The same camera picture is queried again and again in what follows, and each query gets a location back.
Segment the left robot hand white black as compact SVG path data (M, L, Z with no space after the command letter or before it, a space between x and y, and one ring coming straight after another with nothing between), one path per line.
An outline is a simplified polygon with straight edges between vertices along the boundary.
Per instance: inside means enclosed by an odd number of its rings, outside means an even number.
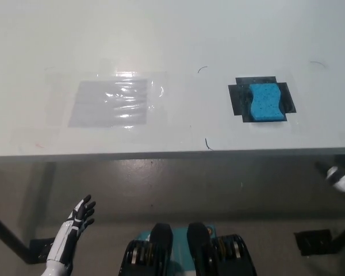
M94 213L95 201L90 202L91 195L82 199L71 211L68 218L61 225L47 261L55 261L68 266L74 257L77 242L83 231L94 222L90 218Z

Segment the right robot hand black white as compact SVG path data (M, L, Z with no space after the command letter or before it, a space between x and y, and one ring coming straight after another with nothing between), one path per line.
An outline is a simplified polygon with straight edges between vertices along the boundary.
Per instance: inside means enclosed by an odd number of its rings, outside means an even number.
M316 162L315 168L330 186L345 194L345 169L324 162Z

